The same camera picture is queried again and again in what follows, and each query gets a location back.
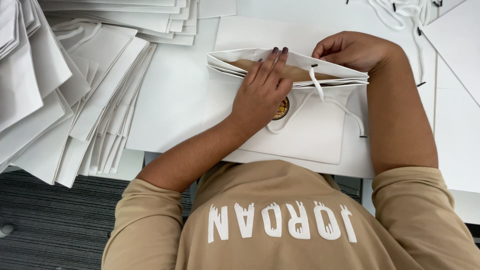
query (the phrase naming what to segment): circular sticker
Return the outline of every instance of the circular sticker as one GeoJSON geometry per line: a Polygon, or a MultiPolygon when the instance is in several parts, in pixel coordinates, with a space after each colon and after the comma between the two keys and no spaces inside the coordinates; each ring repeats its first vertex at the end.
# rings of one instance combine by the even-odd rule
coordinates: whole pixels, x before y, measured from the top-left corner
{"type": "Polygon", "coordinates": [[[276,114],[272,120],[279,120],[285,117],[285,115],[287,115],[289,107],[290,107],[290,102],[288,101],[288,98],[285,97],[280,103],[280,106],[278,107],[278,110],[276,111],[276,114]]]}

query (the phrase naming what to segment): person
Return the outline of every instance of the person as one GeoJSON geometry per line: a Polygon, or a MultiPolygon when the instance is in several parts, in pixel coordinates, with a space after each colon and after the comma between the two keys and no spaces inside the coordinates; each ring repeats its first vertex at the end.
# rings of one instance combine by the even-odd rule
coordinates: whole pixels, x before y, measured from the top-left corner
{"type": "Polygon", "coordinates": [[[400,46],[357,32],[312,57],[368,72],[374,218],[322,176],[281,160],[220,162],[264,128],[292,89],[274,48],[245,76],[231,114],[146,165],[125,189],[105,270],[480,269],[480,251],[441,172],[400,46]],[[185,224],[181,192],[199,177],[185,224]]]}

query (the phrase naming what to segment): sleeve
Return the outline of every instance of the sleeve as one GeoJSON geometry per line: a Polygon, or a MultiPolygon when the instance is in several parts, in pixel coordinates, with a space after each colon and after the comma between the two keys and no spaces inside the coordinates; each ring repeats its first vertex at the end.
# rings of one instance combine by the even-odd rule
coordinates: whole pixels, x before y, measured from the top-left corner
{"type": "Polygon", "coordinates": [[[389,170],[372,187],[377,220],[424,269],[480,269],[480,250],[439,169],[389,170]]]}
{"type": "Polygon", "coordinates": [[[183,226],[181,194],[134,179],[115,209],[103,270],[174,269],[183,226]]]}

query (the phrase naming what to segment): paper shopping bag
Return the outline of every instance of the paper shopping bag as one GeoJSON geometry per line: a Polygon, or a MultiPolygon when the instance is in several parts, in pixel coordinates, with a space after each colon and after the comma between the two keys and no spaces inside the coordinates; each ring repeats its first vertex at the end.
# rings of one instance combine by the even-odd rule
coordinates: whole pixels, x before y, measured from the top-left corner
{"type": "MultiPolygon", "coordinates": [[[[243,77],[270,53],[271,49],[238,49],[207,54],[210,81],[202,130],[228,116],[243,77]]],[[[349,111],[347,99],[365,89],[368,75],[290,52],[282,77],[294,83],[279,106],[280,117],[240,149],[338,164],[345,113],[359,124],[355,135],[366,137],[363,119],[349,111]]]]}

